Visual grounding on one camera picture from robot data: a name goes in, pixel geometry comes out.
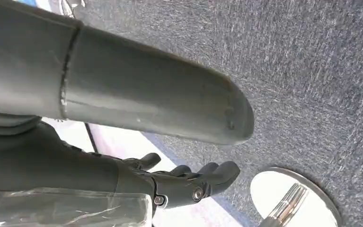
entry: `prosthetic hand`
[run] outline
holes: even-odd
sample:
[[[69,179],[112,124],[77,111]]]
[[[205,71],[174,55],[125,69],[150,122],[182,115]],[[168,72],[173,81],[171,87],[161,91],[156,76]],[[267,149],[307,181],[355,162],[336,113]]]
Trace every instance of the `prosthetic hand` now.
[[[147,172],[159,161],[154,153],[124,160],[85,153],[62,141],[53,127],[39,122],[25,133],[0,136],[0,191],[49,187],[144,193],[151,196],[154,208],[173,208],[221,193],[239,175],[234,162],[208,163],[197,173],[187,166]]]

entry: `chrome base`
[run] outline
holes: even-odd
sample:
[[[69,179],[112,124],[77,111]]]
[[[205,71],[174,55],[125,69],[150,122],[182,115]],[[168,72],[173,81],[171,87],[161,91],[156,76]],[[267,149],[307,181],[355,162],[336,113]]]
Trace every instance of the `chrome base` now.
[[[265,219],[261,227],[341,227],[332,200],[313,182],[291,170],[272,167],[251,182],[252,201]]]

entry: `plastic wrap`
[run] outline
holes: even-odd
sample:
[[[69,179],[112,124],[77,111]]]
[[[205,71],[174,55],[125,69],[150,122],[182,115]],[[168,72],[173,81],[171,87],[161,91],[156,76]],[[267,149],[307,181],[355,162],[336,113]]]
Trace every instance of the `plastic wrap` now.
[[[151,227],[146,194],[38,188],[0,192],[0,227]]]

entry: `prosthetic finger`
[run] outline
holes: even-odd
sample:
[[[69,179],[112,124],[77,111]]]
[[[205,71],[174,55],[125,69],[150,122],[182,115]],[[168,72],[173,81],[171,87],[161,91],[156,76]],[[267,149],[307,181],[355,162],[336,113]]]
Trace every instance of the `prosthetic finger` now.
[[[186,165],[181,165],[181,166],[177,166],[172,171],[170,171],[169,175],[175,176],[175,177],[184,177],[186,174],[190,174],[190,173],[191,173],[190,167],[188,167]]]
[[[236,180],[240,174],[240,168],[232,161],[222,163],[212,175],[208,176],[207,182],[212,188],[211,195],[219,194]]]
[[[130,168],[139,169],[139,170],[150,170],[154,166],[156,166],[161,161],[161,158],[156,153],[149,153],[142,157],[141,159],[136,158],[128,158],[123,159],[123,162],[126,163]]]
[[[199,174],[210,174],[213,171],[215,171],[217,168],[219,167],[219,165],[215,162],[210,162],[206,165],[204,165],[199,171]]]

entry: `carpeted floor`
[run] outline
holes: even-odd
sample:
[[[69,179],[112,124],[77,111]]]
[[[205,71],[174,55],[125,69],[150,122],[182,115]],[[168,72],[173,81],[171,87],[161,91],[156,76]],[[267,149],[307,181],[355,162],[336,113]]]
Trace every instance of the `carpeted floor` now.
[[[86,24],[213,67],[244,90],[256,115],[245,144],[147,134],[194,169],[236,161],[242,173],[218,200],[243,225],[260,221],[249,195],[252,177],[266,166],[284,166],[324,189],[344,226],[363,227],[363,1],[86,4],[76,9]]]

